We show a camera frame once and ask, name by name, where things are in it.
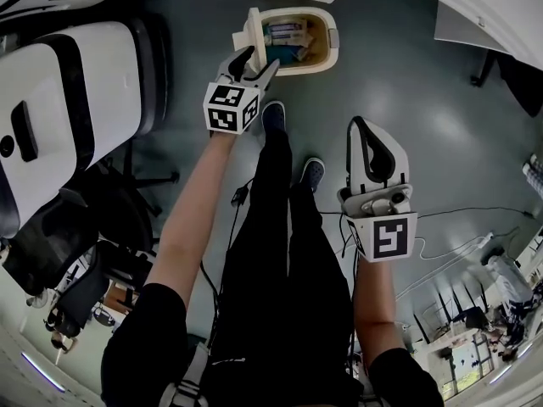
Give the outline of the person's left blue shoe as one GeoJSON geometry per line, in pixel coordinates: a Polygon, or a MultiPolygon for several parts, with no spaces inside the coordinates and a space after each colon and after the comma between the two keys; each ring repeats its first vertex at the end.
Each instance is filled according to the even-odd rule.
{"type": "Polygon", "coordinates": [[[262,109],[261,122],[265,133],[286,131],[285,107],[281,101],[273,100],[262,109]]]}

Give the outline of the person's left forearm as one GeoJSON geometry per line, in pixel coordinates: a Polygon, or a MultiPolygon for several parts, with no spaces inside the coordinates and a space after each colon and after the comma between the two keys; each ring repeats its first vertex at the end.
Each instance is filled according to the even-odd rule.
{"type": "Polygon", "coordinates": [[[221,186],[237,137],[215,132],[177,199],[159,242],[148,284],[175,291],[189,305],[199,265],[210,240],[221,186]]]}

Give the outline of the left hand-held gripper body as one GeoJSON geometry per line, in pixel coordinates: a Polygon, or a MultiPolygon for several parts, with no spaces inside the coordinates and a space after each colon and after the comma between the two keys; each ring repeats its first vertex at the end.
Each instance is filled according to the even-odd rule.
{"type": "Polygon", "coordinates": [[[204,119],[208,130],[240,135],[260,112],[264,92],[249,87],[249,78],[239,81],[219,77],[208,85],[204,96],[204,119]]]}

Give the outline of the person's legs in black trousers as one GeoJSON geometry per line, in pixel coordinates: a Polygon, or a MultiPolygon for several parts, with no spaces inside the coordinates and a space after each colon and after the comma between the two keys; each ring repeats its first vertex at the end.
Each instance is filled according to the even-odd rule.
{"type": "Polygon", "coordinates": [[[291,173],[288,135],[267,132],[226,257],[204,378],[209,407],[356,407],[345,369],[350,290],[310,186],[291,173]]]}

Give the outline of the crumpled paper wrapper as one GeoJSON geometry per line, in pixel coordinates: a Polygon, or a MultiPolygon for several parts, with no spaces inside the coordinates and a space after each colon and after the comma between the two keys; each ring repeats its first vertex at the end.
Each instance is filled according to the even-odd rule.
{"type": "Polygon", "coordinates": [[[298,51],[296,52],[296,58],[302,62],[307,60],[311,56],[311,48],[315,42],[316,38],[311,34],[307,33],[303,43],[299,46],[298,51]]]}

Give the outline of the beige trash bin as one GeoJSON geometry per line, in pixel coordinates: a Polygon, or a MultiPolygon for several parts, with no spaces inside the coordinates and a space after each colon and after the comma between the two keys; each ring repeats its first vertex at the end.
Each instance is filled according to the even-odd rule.
{"type": "Polygon", "coordinates": [[[309,33],[316,38],[311,56],[305,62],[281,65],[277,76],[315,74],[336,64],[339,57],[339,29],[328,11],[316,7],[275,8],[260,11],[260,16],[263,26],[270,21],[295,17],[305,19],[308,21],[309,33]]]}

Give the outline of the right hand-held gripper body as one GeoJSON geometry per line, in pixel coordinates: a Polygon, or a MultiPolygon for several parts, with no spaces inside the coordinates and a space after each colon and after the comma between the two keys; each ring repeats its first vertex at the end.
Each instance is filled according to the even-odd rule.
{"type": "Polygon", "coordinates": [[[350,194],[347,188],[339,191],[342,213],[366,261],[376,263],[411,256],[417,229],[411,194],[409,184],[358,195],[350,194]]]}

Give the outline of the clear plastic bag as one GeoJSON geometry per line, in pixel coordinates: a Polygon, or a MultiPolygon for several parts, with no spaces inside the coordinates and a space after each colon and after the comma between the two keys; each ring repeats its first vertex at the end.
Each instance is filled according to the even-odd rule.
{"type": "Polygon", "coordinates": [[[486,265],[506,305],[526,304],[532,301],[533,290],[515,265],[505,254],[490,256],[486,265]]]}

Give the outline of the white desk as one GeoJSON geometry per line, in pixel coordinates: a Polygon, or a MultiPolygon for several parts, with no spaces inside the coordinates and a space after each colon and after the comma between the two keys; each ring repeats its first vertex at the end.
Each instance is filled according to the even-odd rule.
{"type": "Polygon", "coordinates": [[[481,16],[472,20],[442,2],[437,6],[434,40],[504,53],[543,70],[543,57],[534,55],[515,30],[481,16]]]}

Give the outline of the person's blue shoe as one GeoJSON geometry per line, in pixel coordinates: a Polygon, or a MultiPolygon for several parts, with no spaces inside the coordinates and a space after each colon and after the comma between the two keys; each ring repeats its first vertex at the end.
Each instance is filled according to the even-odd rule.
{"type": "Polygon", "coordinates": [[[309,187],[315,193],[325,175],[325,171],[323,161],[319,158],[311,157],[305,162],[300,183],[309,187]]]}
{"type": "Polygon", "coordinates": [[[285,107],[281,101],[273,100],[262,109],[261,122],[265,133],[286,131],[285,107]]]}

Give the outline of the black mesh office chair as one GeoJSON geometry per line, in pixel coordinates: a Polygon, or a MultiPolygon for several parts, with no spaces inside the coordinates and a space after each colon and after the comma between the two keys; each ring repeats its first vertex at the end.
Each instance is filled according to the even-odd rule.
{"type": "Polygon", "coordinates": [[[147,280],[149,256],[159,241],[151,219],[161,213],[140,191],[178,180],[176,171],[168,178],[137,179],[130,156],[123,170],[104,160],[63,188],[7,241],[3,268],[30,298],[56,289],[80,257],[90,256],[88,267],[77,271],[53,303],[46,320],[50,332],[77,337],[112,282],[126,288],[122,304],[133,308],[132,296],[147,280]]]}

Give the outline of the blue white carton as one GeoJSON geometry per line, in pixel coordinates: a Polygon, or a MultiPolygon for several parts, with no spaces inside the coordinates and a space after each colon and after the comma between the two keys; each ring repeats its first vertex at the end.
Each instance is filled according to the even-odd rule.
{"type": "Polygon", "coordinates": [[[288,23],[270,23],[267,31],[274,46],[299,47],[307,34],[306,20],[295,20],[288,23]]]}

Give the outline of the person's right forearm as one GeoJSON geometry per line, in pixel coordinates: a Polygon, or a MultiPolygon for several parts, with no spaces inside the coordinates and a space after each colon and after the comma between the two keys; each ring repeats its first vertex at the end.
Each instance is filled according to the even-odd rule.
{"type": "Polygon", "coordinates": [[[380,354],[404,348],[395,326],[395,290],[389,262],[359,258],[353,307],[355,331],[367,367],[380,354]]]}

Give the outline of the person's black shirt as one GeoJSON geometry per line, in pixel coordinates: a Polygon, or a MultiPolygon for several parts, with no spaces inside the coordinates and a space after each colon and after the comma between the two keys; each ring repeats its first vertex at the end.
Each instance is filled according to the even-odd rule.
{"type": "MultiPolygon", "coordinates": [[[[286,309],[253,319],[225,315],[201,382],[209,407],[360,407],[363,386],[345,369],[352,331],[349,290],[339,304],[294,293],[286,309]]],[[[104,350],[106,407],[159,407],[189,365],[186,307],[147,285],[104,350]]]]}

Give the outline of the white bin lid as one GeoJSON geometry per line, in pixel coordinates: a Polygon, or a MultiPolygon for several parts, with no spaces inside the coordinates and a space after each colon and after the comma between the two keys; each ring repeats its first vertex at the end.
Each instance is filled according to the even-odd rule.
{"type": "Polygon", "coordinates": [[[255,48],[249,66],[255,73],[259,73],[267,65],[266,45],[263,32],[262,18],[258,8],[251,8],[243,30],[232,34],[232,42],[235,51],[247,46],[255,48]]]}

